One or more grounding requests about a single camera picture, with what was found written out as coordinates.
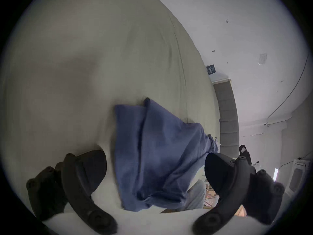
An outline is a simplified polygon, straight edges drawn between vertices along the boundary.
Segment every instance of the blue fabric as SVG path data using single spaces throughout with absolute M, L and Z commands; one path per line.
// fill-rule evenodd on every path
M 217 146 L 199 123 L 184 123 L 151 99 L 115 106 L 115 173 L 124 209 L 178 209 L 209 152 Z

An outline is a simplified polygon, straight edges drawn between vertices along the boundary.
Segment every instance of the mattress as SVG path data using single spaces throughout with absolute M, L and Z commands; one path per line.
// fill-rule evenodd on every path
M 193 41 L 159 0 L 34 0 L 1 64 L 1 159 L 31 210 L 26 181 L 67 153 L 101 148 L 107 174 L 92 197 L 121 202 L 113 173 L 116 104 L 149 97 L 219 138 L 213 85 Z

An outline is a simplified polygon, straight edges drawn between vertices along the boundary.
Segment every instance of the wrinkled sheet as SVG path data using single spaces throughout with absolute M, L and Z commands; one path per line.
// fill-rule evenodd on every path
M 184 123 L 153 100 L 115 106 L 115 173 L 122 205 L 177 209 L 209 152 L 217 152 L 199 123 Z

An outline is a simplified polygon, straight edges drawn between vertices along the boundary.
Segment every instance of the white wall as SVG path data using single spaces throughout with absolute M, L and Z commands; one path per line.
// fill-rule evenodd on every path
M 294 111 L 287 121 L 287 128 L 282 131 L 282 151 L 280 165 L 303 157 L 313 150 L 313 92 Z M 280 168 L 277 181 L 287 185 L 292 164 Z
M 259 161 L 261 168 L 273 177 L 275 168 L 280 165 L 281 130 L 285 123 L 264 126 L 264 134 L 239 137 L 250 153 L 252 163 Z
M 161 0 L 184 26 L 212 81 L 230 78 L 240 126 L 268 122 L 295 87 L 309 49 L 280 0 Z M 268 53 L 258 65 L 259 54 Z M 310 56 L 300 83 L 272 115 L 294 111 L 313 88 Z

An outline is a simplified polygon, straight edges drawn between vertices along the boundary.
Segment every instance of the gray pants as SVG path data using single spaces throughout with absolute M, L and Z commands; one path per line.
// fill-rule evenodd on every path
M 176 211 L 181 212 L 185 210 L 202 209 L 204 205 L 205 193 L 205 183 L 202 180 L 198 180 L 187 192 L 186 204 L 178 208 Z

